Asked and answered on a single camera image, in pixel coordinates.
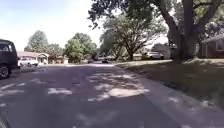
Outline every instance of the grass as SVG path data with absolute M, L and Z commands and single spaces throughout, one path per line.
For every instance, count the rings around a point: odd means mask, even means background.
M 200 100 L 210 100 L 224 108 L 224 60 L 196 59 L 184 63 L 149 61 L 119 64 Z

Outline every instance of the parked car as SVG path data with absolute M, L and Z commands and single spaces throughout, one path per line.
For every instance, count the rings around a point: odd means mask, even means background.
M 36 66 L 37 67 L 38 61 L 33 58 L 20 58 L 20 60 L 18 61 L 18 65 L 20 67 L 23 67 L 23 66 L 28 66 L 28 67 Z
M 164 59 L 163 54 L 161 54 L 159 52 L 148 52 L 147 53 L 147 57 L 149 59 L 152 59 L 152 60 L 154 60 L 154 59 L 161 59 L 161 60 L 163 60 Z
M 93 63 L 94 61 L 92 59 L 88 60 L 88 64 Z
M 0 39 L 0 79 L 8 78 L 15 69 L 19 69 L 15 45 Z
M 107 59 L 104 59 L 104 60 L 102 61 L 102 63 L 109 63 L 109 61 L 108 61 Z

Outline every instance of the curb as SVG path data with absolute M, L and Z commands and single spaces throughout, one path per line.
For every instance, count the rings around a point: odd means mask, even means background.
M 150 90 L 144 93 L 146 98 L 158 109 L 173 119 L 181 128 L 224 128 L 224 112 L 216 106 L 208 106 L 182 92 L 118 67 L 127 74 L 134 74 L 140 86 Z

